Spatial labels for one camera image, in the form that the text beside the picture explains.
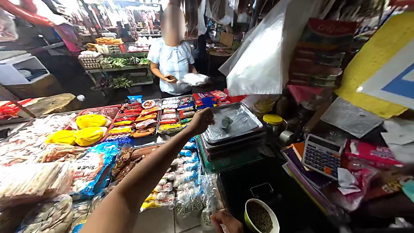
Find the vendor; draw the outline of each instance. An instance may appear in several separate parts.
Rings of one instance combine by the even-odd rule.
[[[214,124],[211,109],[205,108],[197,112],[189,126],[154,150],[119,182],[88,216],[80,233],[132,232],[137,216],[139,217],[140,206],[146,197],[188,140],[203,133],[209,124]],[[225,211],[214,213],[211,220],[218,233],[223,233],[220,224],[229,233],[243,233],[242,223]]]
[[[161,80],[162,98],[191,95],[191,87],[182,81],[184,75],[197,73],[189,43],[183,41],[184,15],[176,5],[168,6],[161,19],[162,38],[152,42],[148,59],[151,71]]]

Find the yellow package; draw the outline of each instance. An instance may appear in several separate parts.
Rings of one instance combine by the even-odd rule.
[[[159,132],[174,132],[177,131],[181,128],[181,124],[180,123],[175,123],[175,124],[162,124],[159,126],[158,131]]]
[[[50,133],[45,140],[45,143],[56,144],[75,144],[75,132],[76,130],[61,130],[55,133]]]
[[[108,129],[106,127],[99,126],[92,126],[80,129],[75,133],[75,142],[80,146],[89,146],[101,140],[104,137],[107,130]]]
[[[114,126],[124,126],[124,125],[130,125],[132,124],[133,121],[119,121],[119,122],[115,122],[113,125]]]
[[[109,126],[110,123],[110,120],[99,114],[86,114],[76,118],[76,125],[80,129],[91,126]]]

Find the clear plastic bag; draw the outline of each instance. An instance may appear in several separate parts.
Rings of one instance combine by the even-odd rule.
[[[13,20],[0,8],[0,42],[15,41],[19,38]]]
[[[224,125],[225,119],[232,122]],[[214,114],[214,125],[208,126],[205,132],[208,142],[223,140],[224,138],[243,134],[257,127],[257,123],[244,111],[244,109],[221,109]]]
[[[219,68],[230,96],[281,94],[290,57],[318,0],[281,0]]]

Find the hand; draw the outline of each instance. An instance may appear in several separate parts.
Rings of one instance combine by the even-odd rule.
[[[176,83],[178,80],[174,75],[164,75],[164,81],[168,83]]]
[[[243,224],[233,217],[229,212],[225,210],[219,210],[218,212],[210,216],[211,223],[216,229],[216,233],[224,233],[220,224],[225,225],[229,233],[243,233]]]
[[[209,107],[196,112],[187,129],[190,130],[192,135],[204,133],[208,125],[214,124],[213,117],[213,112]]]

